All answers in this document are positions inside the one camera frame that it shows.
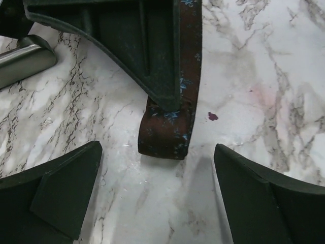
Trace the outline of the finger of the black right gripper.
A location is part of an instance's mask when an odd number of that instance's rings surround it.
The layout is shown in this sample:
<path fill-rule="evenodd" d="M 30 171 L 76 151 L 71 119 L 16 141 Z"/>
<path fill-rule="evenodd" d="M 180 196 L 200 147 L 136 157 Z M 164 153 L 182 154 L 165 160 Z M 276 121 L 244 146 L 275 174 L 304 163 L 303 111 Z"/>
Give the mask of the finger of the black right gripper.
<path fill-rule="evenodd" d="M 177 1 L 24 1 L 29 20 L 85 37 L 162 109 L 180 107 Z"/>

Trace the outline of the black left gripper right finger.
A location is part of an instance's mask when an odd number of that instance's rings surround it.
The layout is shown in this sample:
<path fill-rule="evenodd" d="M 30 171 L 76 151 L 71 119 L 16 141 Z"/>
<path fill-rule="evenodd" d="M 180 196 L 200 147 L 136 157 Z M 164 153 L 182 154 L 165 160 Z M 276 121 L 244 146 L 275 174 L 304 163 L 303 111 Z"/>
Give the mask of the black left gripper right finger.
<path fill-rule="evenodd" d="M 234 243 L 324 243 L 324 187 L 217 144 L 214 164 Z"/>

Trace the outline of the dark brown blue floral tie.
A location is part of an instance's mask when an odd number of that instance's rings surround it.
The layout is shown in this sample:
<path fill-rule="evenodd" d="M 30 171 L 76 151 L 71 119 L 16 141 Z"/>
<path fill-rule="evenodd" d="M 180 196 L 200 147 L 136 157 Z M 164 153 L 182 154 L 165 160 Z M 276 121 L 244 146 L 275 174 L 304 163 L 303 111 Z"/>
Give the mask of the dark brown blue floral tie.
<path fill-rule="evenodd" d="M 147 100 L 138 152 L 161 159 L 183 160 L 196 114 L 202 67 L 202 2 L 178 1 L 180 7 L 180 108 L 162 110 Z"/>

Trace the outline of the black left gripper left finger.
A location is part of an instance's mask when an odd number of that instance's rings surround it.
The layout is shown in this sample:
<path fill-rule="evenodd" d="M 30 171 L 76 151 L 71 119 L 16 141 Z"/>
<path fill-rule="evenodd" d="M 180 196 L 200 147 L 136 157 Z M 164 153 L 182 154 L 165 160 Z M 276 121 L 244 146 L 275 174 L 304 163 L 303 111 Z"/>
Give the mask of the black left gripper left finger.
<path fill-rule="evenodd" d="M 73 243 L 100 167 L 91 141 L 59 158 L 1 178 L 1 243 Z"/>

